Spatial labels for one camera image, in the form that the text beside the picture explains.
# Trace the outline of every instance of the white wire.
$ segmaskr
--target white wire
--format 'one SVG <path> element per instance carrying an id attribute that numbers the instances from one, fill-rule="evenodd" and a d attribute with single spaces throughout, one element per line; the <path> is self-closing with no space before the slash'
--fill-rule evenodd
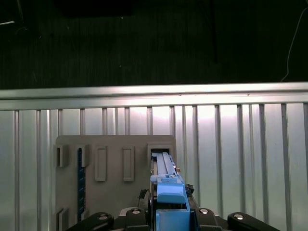
<path id="1" fill-rule="evenodd" d="M 292 47 L 293 47 L 293 43 L 294 43 L 294 40 L 295 40 L 295 37 L 296 37 L 296 34 L 297 34 L 297 31 L 298 31 L 298 27 L 299 27 L 299 24 L 300 24 L 300 21 L 302 20 L 302 17 L 303 17 L 303 14 L 304 12 L 308 9 L 308 7 L 306 7 L 300 17 L 299 17 L 299 20 L 298 20 L 298 23 L 297 23 L 297 27 L 296 27 L 296 30 L 295 30 L 295 33 L 294 33 L 294 36 L 293 36 L 293 39 L 292 39 L 292 43 L 291 43 L 291 46 L 290 46 L 290 49 L 289 49 L 289 54 L 288 54 L 288 58 L 287 58 L 287 74 L 285 75 L 285 77 L 283 77 L 280 82 L 284 81 L 285 78 L 288 77 L 289 75 L 289 60 L 290 60 L 290 54 L 291 54 L 291 50 L 292 50 Z"/>

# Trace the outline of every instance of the silver screw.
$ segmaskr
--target silver screw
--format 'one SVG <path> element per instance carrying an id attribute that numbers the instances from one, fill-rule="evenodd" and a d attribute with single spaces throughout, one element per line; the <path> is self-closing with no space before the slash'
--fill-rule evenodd
<path id="1" fill-rule="evenodd" d="M 235 214 L 234 217 L 238 220 L 243 220 L 244 217 L 241 214 Z"/>
<path id="2" fill-rule="evenodd" d="M 200 213 L 203 213 L 203 214 L 208 214 L 208 211 L 204 208 L 200 209 Z"/>
<path id="3" fill-rule="evenodd" d="M 106 220 L 107 218 L 108 218 L 107 216 L 101 215 L 98 219 L 99 219 L 99 220 Z"/>
<path id="4" fill-rule="evenodd" d="M 140 210 L 138 210 L 138 209 L 133 210 L 133 214 L 139 214 L 139 213 L 140 213 Z"/>

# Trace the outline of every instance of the corrugated metal wall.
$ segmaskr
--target corrugated metal wall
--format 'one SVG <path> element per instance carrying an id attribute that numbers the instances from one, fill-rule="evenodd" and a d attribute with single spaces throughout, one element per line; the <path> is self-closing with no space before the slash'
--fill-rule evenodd
<path id="1" fill-rule="evenodd" d="M 307 230 L 304 103 L 0 111 L 0 126 L 1 230 L 49 230 L 52 145 L 58 135 L 79 134 L 172 134 L 177 166 L 201 206 Z"/>

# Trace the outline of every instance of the dark background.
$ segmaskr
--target dark background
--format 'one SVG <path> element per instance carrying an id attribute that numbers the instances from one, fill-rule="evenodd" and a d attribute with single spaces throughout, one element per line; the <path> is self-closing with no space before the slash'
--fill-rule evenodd
<path id="1" fill-rule="evenodd" d="M 216 60 L 209 0 L 20 1 L 25 24 L 16 2 L 0 0 L 18 22 L 0 26 L 0 89 L 280 82 L 308 7 L 215 0 Z M 285 82 L 307 81 L 307 66 L 308 10 Z"/>

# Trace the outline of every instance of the gray pegboard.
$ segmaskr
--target gray pegboard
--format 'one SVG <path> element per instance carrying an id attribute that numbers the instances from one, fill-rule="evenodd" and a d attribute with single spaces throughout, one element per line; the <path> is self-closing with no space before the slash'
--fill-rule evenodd
<path id="1" fill-rule="evenodd" d="M 86 170 L 83 218 L 97 212 L 108 212 L 116 218 L 123 208 L 137 206 L 140 190 L 150 186 L 152 149 L 169 149 L 176 162 L 176 143 L 171 135 L 59 136 L 54 147 L 54 231 L 65 231 L 77 223 L 79 148 Z"/>

